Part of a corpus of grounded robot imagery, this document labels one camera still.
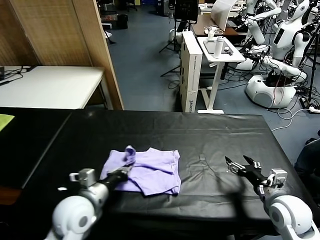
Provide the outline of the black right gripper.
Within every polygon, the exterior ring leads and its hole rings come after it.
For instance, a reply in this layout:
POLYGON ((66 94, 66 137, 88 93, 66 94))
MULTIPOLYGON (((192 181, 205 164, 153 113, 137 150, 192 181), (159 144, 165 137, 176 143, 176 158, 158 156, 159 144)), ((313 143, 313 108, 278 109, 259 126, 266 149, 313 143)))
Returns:
POLYGON ((265 188, 271 183, 267 177, 262 175, 262 166, 259 161, 253 160, 251 157, 243 155, 248 165, 241 165, 233 162, 229 157, 225 156, 227 168, 236 175, 246 178, 253 186, 254 192, 263 198, 265 195, 265 188))

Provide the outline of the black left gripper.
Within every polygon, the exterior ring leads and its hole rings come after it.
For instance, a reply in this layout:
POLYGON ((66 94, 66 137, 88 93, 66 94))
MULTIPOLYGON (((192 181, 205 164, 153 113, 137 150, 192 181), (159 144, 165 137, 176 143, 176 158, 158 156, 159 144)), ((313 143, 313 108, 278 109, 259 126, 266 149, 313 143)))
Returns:
POLYGON ((113 172, 108 173, 106 178, 99 180, 99 183, 105 185, 109 192, 113 191, 119 184, 128 181, 128 174, 133 167, 133 163, 120 167, 113 172))

